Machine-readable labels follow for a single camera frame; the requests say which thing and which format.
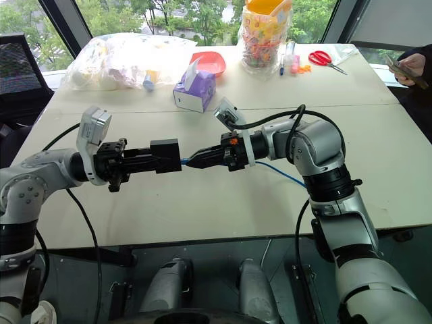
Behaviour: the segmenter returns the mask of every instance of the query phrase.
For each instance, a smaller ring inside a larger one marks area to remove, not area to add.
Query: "yellow lid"
[[[292,0],[246,0],[246,8],[256,14],[276,16],[275,9],[290,10],[291,2]]]

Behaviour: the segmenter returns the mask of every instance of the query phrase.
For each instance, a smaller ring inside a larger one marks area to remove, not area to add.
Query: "red scissors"
[[[340,73],[347,75],[347,73],[343,69],[332,64],[331,57],[326,52],[323,51],[312,52],[311,54],[309,54],[309,61],[317,65],[329,66],[335,69],[336,71],[339,71]]]

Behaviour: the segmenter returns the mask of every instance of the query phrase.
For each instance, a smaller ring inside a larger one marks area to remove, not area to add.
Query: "red bowl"
[[[213,73],[216,78],[225,71],[226,64],[223,57],[216,52],[198,52],[192,55],[192,59],[190,60],[190,64],[196,59],[200,58],[198,62],[198,71],[207,71]]]

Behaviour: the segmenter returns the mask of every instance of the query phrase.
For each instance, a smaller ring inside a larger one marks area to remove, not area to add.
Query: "person's hand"
[[[415,53],[415,54],[408,56],[406,59],[400,60],[400,64],[407,67],[411,71],[413,71],[416,75],[421,76],[423,74],[424,69],[425,69],[426,57],[424,55],[419,54],[419,53]],[[394,73],[396,79],[399,81],[400,84],[403,84],[404,86],[414,86],[415,85],[414,81],[407,78],[406,76],[398,74],[397,72],[393,71],[392,69],[389,69],[389,70],[390,70],[390,72]]]

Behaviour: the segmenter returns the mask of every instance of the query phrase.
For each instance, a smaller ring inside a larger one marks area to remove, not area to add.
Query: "wire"
[[[270,164],[268,164],[268,163],[261,162],[261,161],[255,161],[255,163],[256,163],[256,164],[265,165],[266,167],[269,167],[270,169],[276,171],[277,173],[280,173],[281,175],[287,177],[288,179],[291,179],[292,181],[296,182],[297,184],[300,184],[303,188],[306,188],[306,185],[305,185],[303,182],[301,182],[300,180],[298,180],[298,179],[296,179],[296,178],[290,176],[289,174],[287,174],[287,173],[285,173],[285,172],[279,170],[278,168],[276,168],[276,167],[274,167],[274,166],[272,166],[272,165],[270,165]]]
[[[280,118],[280,117],[289,116],[289,115],[292,115],[292,114],[295,114],[295,113],[297,113],[297,110],[289,110],[289,111],[284,111],[282,113],[275,113],[274,115],[270,115],[269,117],[260,119],[258,121],[255,121],[255,122],[249,123],[249,124],[237,125],[237,124],[235,124],[235,123],[233,123],[231,121],[228,121],[227,125],[231,126],[232,128],[235,128],[237,130],[248,130],[249,128],[254,128],[254,127],[263,125],[263,124],[265,124],[267,122],[270,122],[271,120],[274,120],[274,119],[277,119],[277,118]]]
[[[254,128],[260,125],[263,125],[267,122],[270,122],[271,120],[280,118],[280,117],[285,117],[285,116],[290,116],[290,118],[294,118],[295,115],[297,115],[299,113],[299,109],[301,108],[302,105],[300,105],[297,110],[289,110],[289,111],[284,111],[282,113],[276,113],[274,115],[270,115],[269,117],[260,119],[259,121],[250,123],[250,124],[243,124],[243,125],[236,125],[235,123],[232,123],[230,121],[227,122],[227,125],[235,128],[237,130],[248,130],[250,128]],[[341,148],[342,148],[342,153],[344,154],[344,156],[346,156],[346,147],[345,147],[345,140],[344,140],[344,135],[342,134],[342,132],[340,131],[338,125],[336,125],[336,123],[331,120],[330,118],[328,118],[326,115],[322,114],[322,113],[318,113],[316,111],[311,111],[311,110],[304,110],[305,115],[311,115],[311,116],[315,116],[315,117],[319,117],[321,119],[324,119],[325,121],[329,122],[331,125],[333,125],[337,132],[339,133],[340,139],[341,139]]]
[[[308,288],[308,283],[306,280],[306,275],[304,274],[303,266],[302,266],[302,259],[300,258],[300,224],[302,223],[302,218],[304,215],[304,212],[306,211],[307,206],[309,205],[309,199],[306,200],[304,203],[302,209],[300,210],[300,213],[298,214],[297,223],[296,223],[296,231],[294,233],[294,247],[295,247],[295,253],[296,253],[296,264],[297,264],[297,270],[298,270],[298,276],[300,278],[300,283],[302,285],[303,293],[304,293],[304,302],[309,308],[309,315],[311,316],[311,320],[313,323],[317,323],[317,315],[315,313],[315,310],[310,307],[312,305],[311,300],[311,292]]]
[[[50,149],[60,138],[64,137],[66,134],[69,134],[72,130],[75,130],[79,126],[80,126],[80,124],[78,123],[78,124],[75,124],[75,125],[69,127],[67,130],[62,132],[59,136],[57,136],[52,141],[50,141],[50,143],[42,151],[46,151],[46,150]],[[47,245],[45,244],[45,241],[43,240],[43,237],[38,230],[36,230],[36,238],[39,242],[40,248],[42,249],[43,258],[44,258],[44,266],[45,266],[45,271],[43,273],[42,282],[40,283],[39,293],[41,293],[44,290],[45,285],[47,284],[51,263],[49,260],[49,253],[48,253]]]
[[[286,139],[286,143],[285,143],[285,155],[286,155],[286,159],[291,164],[294,164],[294,160],[291,158],[291,153],[290,153],[290,151],[291,151],[292,137],[294,136],[294,132],[296,131],[296,128],[297,128],[298,124],[300,123],[300,120],[302,119],[305,110],[306,110],[306,106],[305,105],[300,105],[299,106],[299,108],[298,108],[298,116],[297,116],[296,120],[294,120],[294,123],[292,124],[291,130],[288,133],[288,137]]]
[[[256,164],[265,165],[266,167],[269,167],[270,169],[276,171],[277,173],[279,173],[279,174],[281,174],[281,175],[287,177],[288,179],[290,179],[290,180],[296,182],[297,184],[301,185],[303,188],[306,188],[306,186],[304,185],[304,183],[301,182],[300,180],[297,180],[296,178],[290,176],[289,174],[287,174],[287,173],[285,173],[285,172],[279,170],[278,168],[276,168],[276,167],[274,167],[274,166],[272,166],[272,165],[270,165],[270,164],[268,164],[268,163],[260,162],[260,161],[255,161],[255,163],[256,163]],[[263,265],[264,265],[265,257],[267,256],[267,253],[269,252],[270,244],[271,244],[272,241],[273,241],[272,238],[268,241],[267,246],[266,246],[266,248],[265,248],[265,250],[264,250],[263,256],[261,257],[261,262],[260,262],[261,268],[262,268]]]
[[[259,263],[261,265],[261,268],[264,265],[264,260],[265,260],[265,257],[267,256],[267,252],[269,252],[269,247],[270,247],[271,241],[273,241],[273,238],[271,238],[269,240],[269,242],[267,243],[267,246],[265,247],[265,250],[264,250],[264,253],[263,253],[263,257],[261,258],[261,262]]]
[[[67,130],[65,130],[63,133],[61,133],[59,136],[54,138],[46,147],[43,148],[42,151],[49,150],[56,142],[59,141],[60,138],[64,137],[66,134],[69,134],[72,130],[75,130],[76,128],[80,127],[80,123],[77,123],[71,127],[69,127]]]
[[[43,259],[44,259],[44,266],[45,266],[45,271],[43,273],[43,278],[42,278],[42,283],[40,285],[40,290],[39,293],[41,293],[43,291],[43,288],[45,288],[45,284],[47,283],[48,280],[48,274],[49,274],[49,254],[48,254],[48,250],[47,250],[47,246],[45,245],[45,241],[43,240],[41,233],[39,233],[38,230],[36,230],[36,238],[39,241],[39,245],[42,248],[42,252],[43,252]]]
[[[75,130],[76,128],[80,127],[80,123],[76,123],[75,125],[69,127],[67,130],[62,132],[59,136],[54,138],[50,143],[42,150],[46,151],[49,150],[56,142],[58,142],[61,138],[63,138],[66,134],[69,134],[71,131]],[[97,275],[98,275],[98,281],[97,281],[97,303],[96,303],[96,309],[94,310],[94,318],[93,323],[96,324],[99,320],[99,313],[101,311],[101,301],[102,301],[102,261],[101,261],[101,251],[99,250],[99,245],[97,243],[95,230],[93,229],[93,226],[88,219],[87,213],[82,206],[81,202],[75,197],[75,195],[72,193],[70,189],[66,189],[66,192],[69,194],[69,196],[72,198],[72,200],[77,204],[78,208],[80,209],[82,216],[84,217],[84,220],[87,223],[87,226],[92,234],[93,244],[94,244],[94,251],[96,253],[96,260],[97,260]],[[49,274],[49,254],[47,251],[47,247],[45,246],[45,243],[43,242],[42,236],[39,232],[36,232],[36,237],[38,238],[39,244],[43,250],[44,258],[45,258],[45,272],[44,272],[44,278],[43,278],[43,286],[45,286],[46,280],[48,279]]]
[[[75,197],[75,195],[70,191],[70,189],[66,189],[66,192],[70,195],[70,197],[74,200],[74,202],[77,204],[78,208],[81,210],[82,216],[84,216],[84,219],[86,220],[87,226],[92,234],[93,244],[94,244],[94,250],[96,252],[96,260],[97,260],[97,303],[96,303],[96,309],[94,310],[94,318],[93,323],[97,324],[97,321],[99,319],[99,313],[101,311],[101,299],[102,299],[102,261],[101,261],[101,251],[99,250],[99,245],[97,244],[96,234],[95,230],[93,229],[93,226],[88,219],[87,213],[84,210],[84,207],[81,205],[81,202],[78,200],[78,198]]]

